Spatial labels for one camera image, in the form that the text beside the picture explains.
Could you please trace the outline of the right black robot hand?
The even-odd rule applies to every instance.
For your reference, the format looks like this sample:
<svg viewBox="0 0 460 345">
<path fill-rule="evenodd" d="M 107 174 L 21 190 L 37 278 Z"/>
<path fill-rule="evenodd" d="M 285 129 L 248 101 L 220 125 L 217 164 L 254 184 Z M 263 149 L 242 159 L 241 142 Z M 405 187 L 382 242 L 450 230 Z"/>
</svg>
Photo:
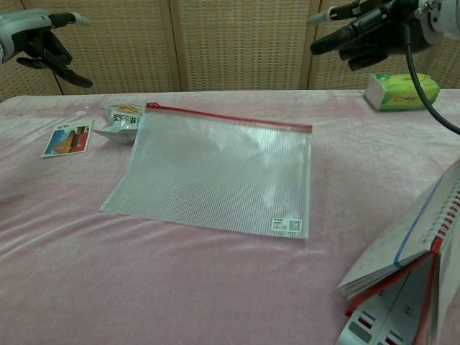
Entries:
<svg viewBox="0 0 460 345">
<path fill-rule="evenodd" d="M 314 56 L 336 51 L 352 71 L 368 68 L 391 55 L 405 54 L 405 35 L 411 51 L 419 53 L 435 45 L 437 36 L 428 18 L 416 19 L 418 1 L 353 1 L 332 6 L 307 20 L 310 26 L 348 19 L 350 23 L 314 40 Z"/>
</svg>

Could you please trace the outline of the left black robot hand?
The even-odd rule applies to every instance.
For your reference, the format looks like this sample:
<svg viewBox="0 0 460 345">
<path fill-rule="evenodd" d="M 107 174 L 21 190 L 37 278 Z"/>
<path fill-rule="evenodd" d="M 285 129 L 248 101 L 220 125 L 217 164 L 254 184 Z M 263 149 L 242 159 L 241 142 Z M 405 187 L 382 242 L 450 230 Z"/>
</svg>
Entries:
<svg viewBox="0 0 460 345">
<path fill-rule="evenodd" d="M 52 32 L 70 24 L 89 26 L 78 12 L 23 9 L 1 14 L 1 63 L 15 59 L 32 69 L 48 69 L 68 83 L 90 88 L 93 82 L 70 69 L 73 56 Z"/>
</svg>

